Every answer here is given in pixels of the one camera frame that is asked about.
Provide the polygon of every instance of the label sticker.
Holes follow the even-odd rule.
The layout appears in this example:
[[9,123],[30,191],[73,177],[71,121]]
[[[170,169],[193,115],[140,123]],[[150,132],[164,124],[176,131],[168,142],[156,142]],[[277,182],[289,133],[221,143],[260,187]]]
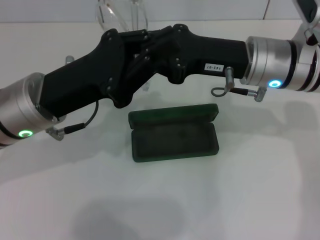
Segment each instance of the label sticker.
[[222,72],[224,68],[225,68],[224,65],[210,64],[210,63],[206,63],[204,66],[204,70],[213,71],[213,72]]

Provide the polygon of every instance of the white wall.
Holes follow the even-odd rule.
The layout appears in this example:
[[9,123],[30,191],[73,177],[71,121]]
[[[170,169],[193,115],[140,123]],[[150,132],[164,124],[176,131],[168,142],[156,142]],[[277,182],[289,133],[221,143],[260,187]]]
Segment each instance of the white wall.
[[292,0],[270,0],[265,19],[300,19]]
[[[96,0],[0,0],[0,22],[94,22]],[[268,0],[145,0],[151,21],[263,19]]]

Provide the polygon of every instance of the white tabletop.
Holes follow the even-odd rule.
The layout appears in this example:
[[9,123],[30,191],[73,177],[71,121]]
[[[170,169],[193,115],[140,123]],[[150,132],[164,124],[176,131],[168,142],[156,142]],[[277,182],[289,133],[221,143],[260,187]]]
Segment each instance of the white tabletop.
[[[183,23],[198,35],[243,41],[291,39],[299,27],[296,20]],[[89,53],[101,33],[97,23],[0,24],[0,87]],[[91,125],[62,142],[42,132],[1,151],[0,239],[320,239],[320,94],[270,89],[262,103],[211,96],[223,85],[202,75],[172,85],[156,75],[127,108],[101,100]],[[132,160],[129,112],[208,103],[220,110],[218,155]]]

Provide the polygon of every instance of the green led ring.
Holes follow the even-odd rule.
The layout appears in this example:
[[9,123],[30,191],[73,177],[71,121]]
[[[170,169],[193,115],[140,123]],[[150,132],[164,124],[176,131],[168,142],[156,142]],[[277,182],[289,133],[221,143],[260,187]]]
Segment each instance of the green led ring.
[[21,132],[19,132],[19,137],[21,138],[28,138],[31,137],[34,133],[32,131],[29,130],[22,130]]

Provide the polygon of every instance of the robotic arm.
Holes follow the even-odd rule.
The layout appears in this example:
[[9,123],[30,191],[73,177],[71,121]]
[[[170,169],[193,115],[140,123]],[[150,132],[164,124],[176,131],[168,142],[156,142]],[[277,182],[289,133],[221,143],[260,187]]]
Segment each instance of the robotic arm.
[[[86,127],[55,129],[67,114],[103,98],[124,108],[156,73],[172,84],[182,84],[192,74],[225,77],[225,93],[253,96],[257,102],[267,88],[319,93],[320,0],[294,4],[303,23],[292,40],[202,37],[182,24],[157,31],[107,31],[88,55],[0,90],[0,148],[43,130],[61,140]],[[259,89],[234,88],[234,78]]]

